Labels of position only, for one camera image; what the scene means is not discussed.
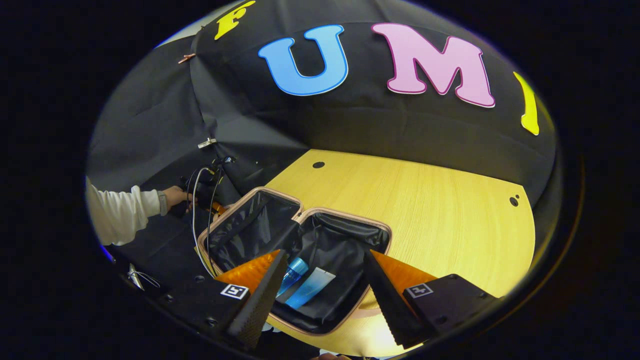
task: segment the metal clip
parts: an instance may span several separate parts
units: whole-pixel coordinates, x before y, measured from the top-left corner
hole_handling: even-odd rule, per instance
[[[189,55],[182,55],[182,60],[178,61],[178,64],[184,63],[185,61],[191,59],[194,56],[196,56],[196,53],[189,54]]]
[[[198,144],[198,149],[202,149],[203,147],[207,147],[207,146],[212,145],[212,144],[214,144],[216,142],[218,142],[216,139],[214,139],[214,138],[212,139],[212,138],[207,137],[207,141],[201,142],[201,143]]]

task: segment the person's arm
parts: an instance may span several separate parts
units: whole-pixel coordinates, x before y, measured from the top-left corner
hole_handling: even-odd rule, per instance
[[[138,186],[133,186],[130,193],[103,192],[88,177],[85,192],[93,227],[103,245],[133,241],[136,232],[147,226],[148,217],[164,216],[172,206],[187,200],[187,194],[177,186],[162,192],[141,192]]]

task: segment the person's hand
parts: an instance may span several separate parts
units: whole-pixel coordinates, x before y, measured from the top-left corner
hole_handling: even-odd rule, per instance
[[[171,210],[171,208],[174,205],[180,204],[181,202],[185,201],[185,200],[189,200],[189,207],[187,208],[187,212],[189,212],[189,209],[191,209],[193,207],[193,204],[191,203],[191,199],[193,197],[192,194],[188,194],[189,196],[187,197],[187,193],[183,192],[182,189],[179,186],[172,186],[169,189],[163,190],[164,195],[166,196],[166,210],[169,211]],[[196,197],[194,202],[196,204],[198,204],[198,198]]]
[[[320,356],[313,357],[311,360],[351,360],[351,359],[344,355],[335,356],[331,353],[326,352]]]

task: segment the blue letter u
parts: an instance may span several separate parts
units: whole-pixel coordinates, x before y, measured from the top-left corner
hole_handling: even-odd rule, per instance
[[[282,91],[297,96],[321,94],[333,90],[347,78],[349,67],[338,34],[340,25],[325,25],[308,30],[305,38],[315,40],[324,60],[324,71],[316,76],[302,76],[291,54],[292,38],[282,38],[265,45],[258,56],[267,60],[273,80]]]

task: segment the blue bottle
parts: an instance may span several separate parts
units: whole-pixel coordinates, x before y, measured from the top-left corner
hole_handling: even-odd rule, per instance
[[[302,275],[305,275],[305,272],[309,270],[309,266],[304,260],[300,258],[295,258],[289,264],[289,268],[287,272],[284,274],[284,278],[282,279],[282,285],[280,285],[280,289],[278,290],[278,294],[276,297],[282,295],[283,292],[287,291],[288,288],[291,287],[296,281],[300,280]]]

